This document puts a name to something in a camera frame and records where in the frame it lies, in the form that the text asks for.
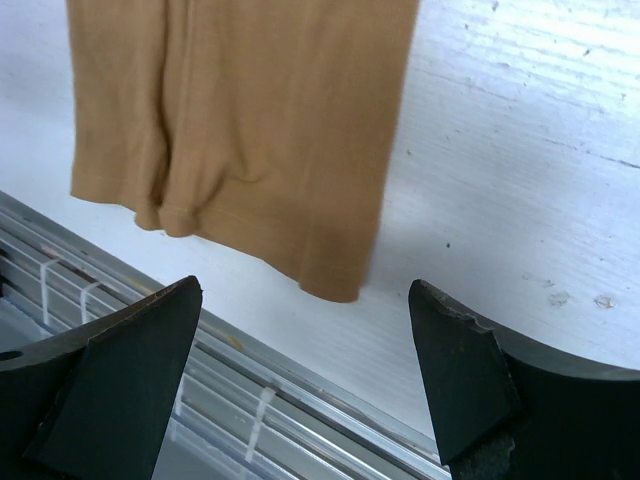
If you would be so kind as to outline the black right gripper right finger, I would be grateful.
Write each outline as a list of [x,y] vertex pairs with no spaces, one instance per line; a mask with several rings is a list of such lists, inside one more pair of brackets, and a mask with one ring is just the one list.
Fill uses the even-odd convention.
[[639,374],[534,340],[415,280],[438,455],[455,479],[635,479]]

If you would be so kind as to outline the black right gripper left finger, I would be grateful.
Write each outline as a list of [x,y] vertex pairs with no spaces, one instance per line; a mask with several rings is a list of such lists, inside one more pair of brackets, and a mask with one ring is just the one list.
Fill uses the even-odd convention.
[[196,333],[185,277],[1,355],[4,479],[149,479]]

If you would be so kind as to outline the tan tank top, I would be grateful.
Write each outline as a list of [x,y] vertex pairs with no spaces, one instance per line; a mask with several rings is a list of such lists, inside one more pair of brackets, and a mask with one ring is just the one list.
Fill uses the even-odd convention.
[[70,1],[74,197],[256,257],[368,273],[415,1]]

